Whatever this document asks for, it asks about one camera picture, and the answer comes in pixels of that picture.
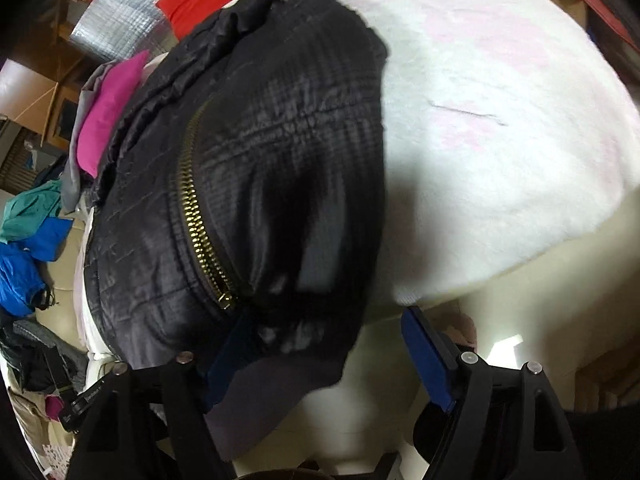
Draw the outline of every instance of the blue clamp pad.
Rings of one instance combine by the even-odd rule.
[[[400,325],[404,344],[431,402],[450,413],[456,405],[450,386],[450,378],[458,370],[455,357],[419,308],[412,306],[406,309]]]

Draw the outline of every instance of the teal cloth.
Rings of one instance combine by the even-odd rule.
[[[49,180],[40,187],[15,196],[4,206],[0,242],[24,240],[36,234],[48,216],[60,213],[60,181]]]

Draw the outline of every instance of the black quilted jacket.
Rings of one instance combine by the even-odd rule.
[[[117,355],[160,365],[228,330],[186,225],[191,131],[202,221],[261,350],[344,362],[382,232],[385,59],[335,0],[240,0],[171,51],[94,185],[86,293]]]

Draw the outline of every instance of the magenta fabric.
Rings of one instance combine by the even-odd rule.
[[[51,420],[60,420],[60,412],[65,403],[57,396],[49,396],[44,399],[44,411]]]
[[[94,178],[98,175],[100,158],[111,130],[140,83],[148,56],[149,52],[145,50],[109,70],[84,120],[78,135],[76,157],[78,166]]]

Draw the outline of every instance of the gold zipper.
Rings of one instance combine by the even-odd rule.
[[[231,280],[226,276],[207,234],[193,181],[193,145],[196,128],[206,105],[204,104],[200,107],[187,126],[182,153],[180,154],[180,164],[178,165],[178,190],[180,202],[182,203],[182,213],[184,214],[191,245],[200,264],[200,269],[218,298],[220,308],[227,310],[233,308],[236,304],[234,287]]]

